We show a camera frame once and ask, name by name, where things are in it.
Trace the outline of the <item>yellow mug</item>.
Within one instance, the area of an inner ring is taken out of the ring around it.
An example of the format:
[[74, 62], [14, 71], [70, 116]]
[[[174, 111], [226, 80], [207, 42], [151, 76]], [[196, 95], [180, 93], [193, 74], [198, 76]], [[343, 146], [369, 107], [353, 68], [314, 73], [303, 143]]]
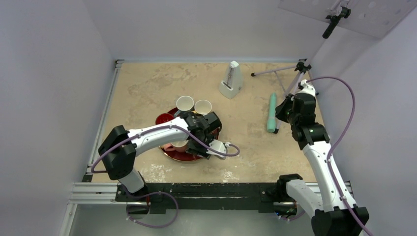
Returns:
[[194, 104], [194, 111], [197, 114], [207, 115], [212, 111], [212, 104], [208, 100], [198, 100]]

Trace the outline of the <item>grey mug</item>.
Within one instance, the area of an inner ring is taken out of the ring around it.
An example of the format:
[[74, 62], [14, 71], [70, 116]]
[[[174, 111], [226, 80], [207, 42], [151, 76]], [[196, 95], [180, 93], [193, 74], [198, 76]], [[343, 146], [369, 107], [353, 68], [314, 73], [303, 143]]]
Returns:
[[180, 116], [182, 113], [192, 112], [194, 110], [194, 99], [191, 96], [181, 96], [176, 101], [177, 111], [174, 113], [174, 117]]

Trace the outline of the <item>red round tray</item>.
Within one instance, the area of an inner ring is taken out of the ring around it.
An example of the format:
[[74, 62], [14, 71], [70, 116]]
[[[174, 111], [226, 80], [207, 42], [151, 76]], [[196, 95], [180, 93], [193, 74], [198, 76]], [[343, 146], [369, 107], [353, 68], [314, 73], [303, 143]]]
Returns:
[[[171, 110], [169, 110], [167, 113], [170, 113], [172, 115], [174, 115], [174, 113], [177, 111], [177, 108], [174, 107]], [[196, 155], [192, 155], [189, 154], [187, 152], [177, 152], [177, 151], [165, 151], [162, 149], [162, 146], [160, 146], [160, 149], [164, 152], [164, 154], [166, 156], [168, 156], [169, 158], [176, 160], [176, 161], [181, 161], [181, 162], [192, 162], [192, 161], [197, 161], [200, 159], [203, 159], [202, 157], [198, 157]]]

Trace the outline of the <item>red mug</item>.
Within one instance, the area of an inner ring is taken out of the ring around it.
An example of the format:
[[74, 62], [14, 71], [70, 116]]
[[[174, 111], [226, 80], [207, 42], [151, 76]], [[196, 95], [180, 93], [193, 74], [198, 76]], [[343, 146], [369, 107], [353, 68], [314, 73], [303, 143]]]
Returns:
[[162, 113], [155, 119], [155, 124], [159, 125], [162, 123], [169, 122], [174, 119], [174, 116], [170, 113]]

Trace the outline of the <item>plain pink mug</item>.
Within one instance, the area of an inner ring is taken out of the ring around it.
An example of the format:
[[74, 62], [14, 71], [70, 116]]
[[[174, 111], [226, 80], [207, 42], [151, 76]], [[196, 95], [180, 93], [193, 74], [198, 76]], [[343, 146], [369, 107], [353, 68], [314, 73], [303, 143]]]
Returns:
[[186, 152], [188, 140], [185, 141], [176, 141], [168, 143], [162, 146], [162, 149], [165, 151], [177, 151], [177, 152]]

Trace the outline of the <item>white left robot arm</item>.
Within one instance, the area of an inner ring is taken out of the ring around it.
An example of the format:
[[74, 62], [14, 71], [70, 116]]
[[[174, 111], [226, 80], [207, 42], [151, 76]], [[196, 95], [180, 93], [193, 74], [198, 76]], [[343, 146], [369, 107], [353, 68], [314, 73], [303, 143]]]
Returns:
[[98, 153], [109, 178], [124, 185], [134, 201], [141, 201], [147, 188], [141, 174], [134, 169], [138, 155], [168, 143], [186, 141], [192, 155], [224, 158], [225, 144], [214, 134], [220, 126], [220, 119], [214, 112], [206, 115], [183, 113], [168, 122], [140, 129], [126, 130], [119, 125], [112, 129]]

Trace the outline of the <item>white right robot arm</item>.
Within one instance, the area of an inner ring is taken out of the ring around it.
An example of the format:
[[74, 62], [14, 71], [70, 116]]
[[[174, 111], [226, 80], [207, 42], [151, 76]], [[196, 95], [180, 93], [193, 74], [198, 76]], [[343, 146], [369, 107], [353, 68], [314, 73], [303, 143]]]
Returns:
[[301, 92], [288, 94], [275, 110], [276, 117], [291, 126], [293, 139], [310, 163], [320, 194], [292, 175], [277, 185], [277, 196], [299, 204], [310, 217], [316, 236], [358, 236], [369, 213], [357, 205], [338, 172], [327, 131], [316, 122], [315, 108], [315, 96]]

